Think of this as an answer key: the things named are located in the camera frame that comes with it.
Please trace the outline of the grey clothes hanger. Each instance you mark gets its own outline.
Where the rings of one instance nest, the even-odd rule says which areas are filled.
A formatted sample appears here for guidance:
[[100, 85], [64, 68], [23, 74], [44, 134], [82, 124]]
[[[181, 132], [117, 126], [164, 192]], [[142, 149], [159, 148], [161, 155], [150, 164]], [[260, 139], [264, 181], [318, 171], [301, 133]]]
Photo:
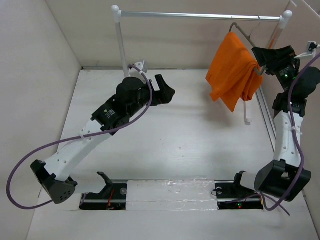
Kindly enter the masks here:
[[[235, 27], [235, 28], [244, 36], [244, 38], [250, 43], [250, 45], [251, 45], [253, 48], [255, 48], [256, 45], [255, 45], [255, 43], [252, 41], [251, 35], [252, 35], [253, 31], [254, 31], [256, 28], [258, 28], [258, 27], [260, 26], [260, 24], [261, 24], [261, 17], [258, 16], [258, 15], [257, 15], [257, 17], [258, 17], [258, 26], [254, 27], [249, 35], [247, 35], [247, 34], [245, 33], [245, 31], [244, 31], [236, 22], [233, 22], [233, 23], [230, 25], [229, 32], [232, 32], [233, 27]], [[261, 70], [258, 70], [258, 68], [255, 67], [255, 68], [254, 68], [254, 71], [255, 71], [255, 73], [256, 73], [258, 76], [262, 76], [262, 75], [264, 74], [264, 72], [265, 72], [265, 69], [266, 69], [265, 66], [263, 66], [263, 67], [261, 68]]]

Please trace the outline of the orange trousers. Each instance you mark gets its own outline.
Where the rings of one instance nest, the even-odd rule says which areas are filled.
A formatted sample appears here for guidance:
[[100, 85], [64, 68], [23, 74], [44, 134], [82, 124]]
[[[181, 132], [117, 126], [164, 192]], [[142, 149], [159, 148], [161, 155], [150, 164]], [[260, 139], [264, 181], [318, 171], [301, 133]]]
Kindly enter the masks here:
[[220, 44], [205, 77], [212, 101], [222, 100], [234, 112], [238, 101], [251, 101], [263, 83], [260, 66], [240, 38], [229, 32]]

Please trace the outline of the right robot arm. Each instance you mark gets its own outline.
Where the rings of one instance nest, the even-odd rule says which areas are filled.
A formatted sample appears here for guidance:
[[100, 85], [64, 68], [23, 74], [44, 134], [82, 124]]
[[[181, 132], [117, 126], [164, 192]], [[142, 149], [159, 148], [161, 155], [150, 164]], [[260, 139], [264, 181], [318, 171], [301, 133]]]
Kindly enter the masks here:
[[252, 51], [266, 74], [276, 76], [283, 88], [272, 105], [276, 129], [274, 157], [255, 176], [253, 189], [242, 179], [241, 171], [235, 175], [231, 191], [240, 198], [257, 191], [291, 202], [311, 180], [311, 172], [304, 169], [300, 137], [307, 98], [320, 83], [320, 70], [310, 63], [300, 69], [301, 56], [291, 46], [254, 47]]

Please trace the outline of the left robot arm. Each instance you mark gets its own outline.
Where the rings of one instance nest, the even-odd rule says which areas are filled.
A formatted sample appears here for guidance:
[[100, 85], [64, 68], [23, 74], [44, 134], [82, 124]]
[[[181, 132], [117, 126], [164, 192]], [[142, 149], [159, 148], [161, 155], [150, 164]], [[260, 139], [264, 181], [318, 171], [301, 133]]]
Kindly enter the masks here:
[[158, 91], [151, 82], [126, 77], [117, 86], [115, 95], [91, 115], [78, 137], [46, 160], [31, 164], [31, 170], [55, 204], [65, 202], [76, 192], [79, 182], [72, 176], [73, 171], [98, 145], [128, 127], [130, 119], [141, 109], [172, 101], [176, 91], [162, 75], [156, 75], [155, 80]]

